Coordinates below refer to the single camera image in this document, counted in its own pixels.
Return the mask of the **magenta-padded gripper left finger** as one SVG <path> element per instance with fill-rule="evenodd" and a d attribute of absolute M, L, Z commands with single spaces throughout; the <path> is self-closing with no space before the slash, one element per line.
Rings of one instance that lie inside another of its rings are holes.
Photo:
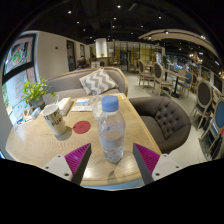
<path fill-rule="evenodd" d="M 80 185 L 91 153 L 91 144 L 88 143 L 67 155 L 56 155 L 43 166 L 43 169 L 76 185 Z"/>

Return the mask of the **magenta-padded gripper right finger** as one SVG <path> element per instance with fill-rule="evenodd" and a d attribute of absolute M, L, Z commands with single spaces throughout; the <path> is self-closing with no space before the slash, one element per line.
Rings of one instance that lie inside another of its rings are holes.
<path fill-rule="evenodd" d="M 159 155 L 137 143 L 133 144 L 133 155 L 145 185 L 182 169 L 168 154 Z"/>

